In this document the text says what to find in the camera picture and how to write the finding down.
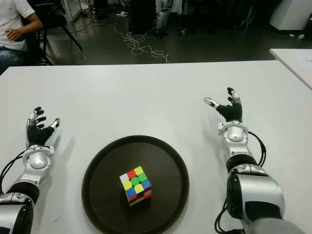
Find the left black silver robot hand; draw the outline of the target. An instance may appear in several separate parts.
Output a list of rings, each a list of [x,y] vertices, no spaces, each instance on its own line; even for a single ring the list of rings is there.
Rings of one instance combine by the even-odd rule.
[[[60,118],[56,118],[49,126],[45,127],[41,122],[45,121],[46,117],[40,117],[43,114],[44,110],[37,107],[31,111],[27,119],[25,126],[27,149],[34,145],[44,146],[60,125]]]

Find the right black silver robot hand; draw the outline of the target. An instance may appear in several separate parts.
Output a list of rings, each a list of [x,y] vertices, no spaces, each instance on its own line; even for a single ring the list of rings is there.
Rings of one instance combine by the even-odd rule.
[[[222,105],[209,97],[205,97],[204,102],[214,108],[227,122],[242,122],[242,104],[240,97],[237,91],[231,87],[228,87],[227,91],[229,94],[228,101],[231,103],[230,105]]]

